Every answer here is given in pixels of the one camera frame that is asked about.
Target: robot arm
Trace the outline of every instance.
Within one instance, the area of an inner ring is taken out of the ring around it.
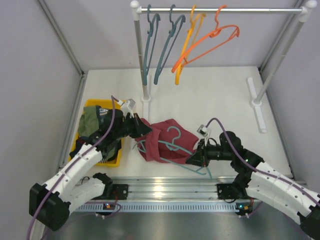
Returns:
[[[36,219],[52,231],[56,231],[65,224],[69,215],[78,207],[95,197],[107,198],[110,195],[113,181],[106,174],[96,173],[87,183],[81,186],[76,184],[90,168],[103,159],[103,156],[108,156],[108,153],[118,146],[121,138],[127,136],[138,138],[152,131],[136,113],[133,113],[133,106],[134,101],[128,100],[122,104],[121,110],[116,109],[114,113],[109,111],[103,120],[103,125],[88,138],[79,152],[61,171],[44,184],[36,183],[30,189],[29,214],[31,216],[34,216],[41,202],[47,197]],[[107,128],[111,125],[112,114],[114,114],[113,125],[109,134],[104,137]]]
[[[230,161],[231,167],[238,173],[233,183],[218,184],[219,199],[259,199],[293,219],[307,235],[320,240],[318,193],[305,189],[273,169],[260,156],[243,148],[241,140],[233,132],[226,132],[229,139],[222,133],[220,145],[207,142],[208,131],[204,126],[198,132],[205,138],[200,140],[196,152],[186,164],[207,167],[211,160]]]

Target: yellow basket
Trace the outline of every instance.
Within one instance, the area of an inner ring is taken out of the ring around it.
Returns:
[[[112,109],[112,100],[109,99],[88,99],[85,103],[85,107],[87,106],[96,106],[99,105],[103,109]],[[120,109],[121,106],[115,102],[115,108]],[[73,141],[71,152],[76,149],[76,140],[79,138],[78,132],[75,135],[75,139]],[[121,139],[121,145],[124,146],[124,138]],[[122,148],[118,151],[117,157],[115,160],[108,161],[106,163],[97,163],[96,166],[102,166],[102,167],[118,167],[121,159],[121,151]]]

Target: gray floor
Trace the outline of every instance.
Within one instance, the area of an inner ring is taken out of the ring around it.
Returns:
[[[74,213],[46,240],[306,240],[295,223],[268,206],[239,219],[234,213],[120,213],[101,217]]]

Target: yellow hanger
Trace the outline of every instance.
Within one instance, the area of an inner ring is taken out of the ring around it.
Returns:
[[[185,53],[186,49],[187,49],[187,46],[188,46],[188,42],[189,42],[189,39],[191,38],[192,34],[194,33],[194,30],[195,30],[195,27],[196,27],[196,23],[198,21],[198,19],[200,19],[200,22],[199,22],[199,26],[198,26],[198,29],[196,30],[195,32],[195,35],[192,39],[192,42],[191,42],[191,45],[193,45],[195,43],[195,40],[198,36],[198,33],[199,33],[199,30],[201,28],[201,25],[204,21],[204,18],[206,17],[206,14],[205,13],[201,13],[201,14],[197,14],[195,16],[195,19],[193,20],[193,16],[194,16],[194,11],[195,11],[195,8],[196,8],[196,5],[193,5],[192,7],[192,10],[191,10],[191,13],[190,13],[190,23],[191,23],[191,27],[190,29],[187,31],[188,34],[186,36],[186,39],[185,39],[185,42],[184,42],[184,45],[183,45],[183,48],[182,48],[182,52],[181,52],[181,56]],[[184,62],[187,61],[187,58],[188,58],[188,54],[185,55],[184,57]],[[179,66],[177,67],[176,69],[176,74],[175,74],[175,84],[176,85],[179,85],[179,80],[180,80],[180,74],[182,73],[182,70],[183,70],[183,64],[182,62],[179,64]]]

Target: maroon cloth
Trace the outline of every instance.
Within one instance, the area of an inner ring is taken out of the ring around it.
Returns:
[[[182,126],[180,126],[175,120],[169,119],[166,121],[158,122],[155,124],[151,124],[147,122],[145,119],[141,119],[147,126],[152,128],[152,132],[147,134],[146,136],[136,138],[137,142],[141,140],[145,140],[142,144],[145,147],[146,153],[140,152],[143,158],[146,161],[157,161],[159,163],[168,163],[161,158],[168,159],[177,164],[185,164],[187,158],[190,154],[186,153],[183,150],[178,149],[177,151],[172,151],[168,149],[168,147],[164,143],[158,142],[166,141],[172,143],[173,138],[179,135],[178,131],[174,128],[171,128],[169,131],[168,128],[171,126],[177,127],[181,131],[181,137],[174,140],[175,145],[178,145],[192,153],[194,150],[194,146],[196,142],[199,140],[194,134],[185,130]]]

